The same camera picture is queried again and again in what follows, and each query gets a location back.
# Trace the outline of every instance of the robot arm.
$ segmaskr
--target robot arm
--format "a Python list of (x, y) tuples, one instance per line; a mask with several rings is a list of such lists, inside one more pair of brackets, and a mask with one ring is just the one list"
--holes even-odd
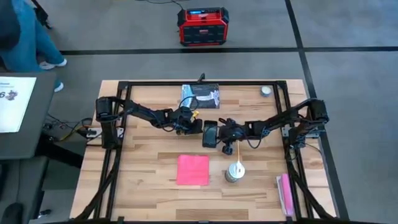
[[(118, 103), (123, 107), (123, 111), (113, 114), (113, 104)], [(165, 131), (176, 131), (177, 134), (198, 134), (202, 133), (201, 119), (194, 119), (190, 108), (181, 106), (177, 110), (151, 110), (141, 106), (132, 100), (122, 100), (113, 96), (101, 97), (96, 100), (96, 120), (102, 127), (102, 147), (104, 149), (114, 149), (120, 146), (118, 134), (114, 123), (125, 114), (144, 119), (155, 128), (162, 128)]]
[[(304, 107), (307, 107), (306, 117), (299, 114), (299, 110)], [(244, 125), (237, 124), (231, 118), (227, 120), (220, 118), (219, 121), (224, 123), (224, 126), (220, 127), (218, 139), (225, 143), (223, 152), (230, 155), (233, 152), (232, 142), (245, 139), (260, 140), (268, 136), (272, 130), (296, 122), (300, 124), (289, 130), (289, 143), (293, 147), (304, 147), (305, 135), (318, 126), (326, 124), (329, 121), (329, 117), (325, 103), (322, 100), (308, 99), (265, 121), (246, 121)]]

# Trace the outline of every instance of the red portable power station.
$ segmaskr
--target red portable power station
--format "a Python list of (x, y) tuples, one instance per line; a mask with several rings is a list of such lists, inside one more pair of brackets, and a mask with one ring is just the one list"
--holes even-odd
[(225, 43), (229, 16), (224, 7), (185, 9), (177, 15), (182, 45), (203, 46)]

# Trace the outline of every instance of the pink napkin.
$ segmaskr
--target pink napkin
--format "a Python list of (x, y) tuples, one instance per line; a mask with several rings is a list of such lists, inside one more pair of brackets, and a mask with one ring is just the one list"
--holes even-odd
[(208, 185), (209, 157), (180, 155), (177, 162), (177, 185)]

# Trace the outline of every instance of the wood grain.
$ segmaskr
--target wood grain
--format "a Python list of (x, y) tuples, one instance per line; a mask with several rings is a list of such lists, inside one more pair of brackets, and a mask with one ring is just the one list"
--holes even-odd
[[(103, 81), (99, 96), (114, 96), (118, 80)], [(301, 80), (287, 80), (292, 105), (306, 99)], [(180, 86), (135, 86), (131, 98), (153, 110), (173, 108), (180, 102)], [(233, 118), (239, 123), (265, 120), (277, 111), (275, 99), (259, 94), (259, 86), (220, 86), (219, 110), (199, 110), (199, 118)], [(311, 145), (318, 147), (316, 141)], [(90, 144), (101, 144), (96, 139)], [(125, 220), (285, 220), (280, 208), (275, 178), (287, 172), (280, 131), (266, 137), (258, 149), (240, 143), (246, 175), (237, 183), (224, 179), (224, 171), (237, 155), (226, 156), (201, 146), (201, 134), (177, 136), (153, 128), (148, 122), (128, 117), (118, 177), (113, 217)], [(177, 157), (180, 154), (209, 155), (210, 184), (177, 185)], [(320, 153), (302, 149), (308, 186), (319, 202), (335, 214)], [(103, 163), (104, 150), (88, 146), (80, 173), (71, 217), (77, 216), (94, 196)]]

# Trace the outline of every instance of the white paper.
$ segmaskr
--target white paper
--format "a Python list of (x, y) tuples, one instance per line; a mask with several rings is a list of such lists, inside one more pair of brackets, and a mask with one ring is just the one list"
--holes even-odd
[(21, 127), (36, 77), (0, 77), (0, 133)]

